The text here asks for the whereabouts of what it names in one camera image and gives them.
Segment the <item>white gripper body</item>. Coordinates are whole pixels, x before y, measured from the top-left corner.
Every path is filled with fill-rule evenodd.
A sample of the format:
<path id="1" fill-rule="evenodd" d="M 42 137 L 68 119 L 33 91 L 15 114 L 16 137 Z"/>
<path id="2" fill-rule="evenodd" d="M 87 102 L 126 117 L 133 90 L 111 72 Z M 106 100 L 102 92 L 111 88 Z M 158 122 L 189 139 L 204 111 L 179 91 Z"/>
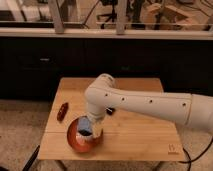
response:
<path id="1" fill-rule="evenodd" d="M 101 136 L 101 133 L 103 131 L 103 117 L 96 117 L 94 115 L 87 115 L 91 127 L 92 127 L 92 134 L 94 138 L 98 138 Z"/>

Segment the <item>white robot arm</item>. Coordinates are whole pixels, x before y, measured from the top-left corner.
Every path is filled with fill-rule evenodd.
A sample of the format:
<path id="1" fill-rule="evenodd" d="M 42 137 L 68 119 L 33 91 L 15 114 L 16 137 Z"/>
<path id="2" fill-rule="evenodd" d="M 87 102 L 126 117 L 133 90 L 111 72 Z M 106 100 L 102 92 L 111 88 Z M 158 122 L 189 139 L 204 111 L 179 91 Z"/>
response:
<path id="1" fill-rule="evenodd" d="M 111 75 L 101 74 L 85 90 L 86 112 L 92 123 L 102 121 L 107 108 L 115 108 L 171 121 L 213 136 L 213 97 L 121 90 L 114 85 Z"/>

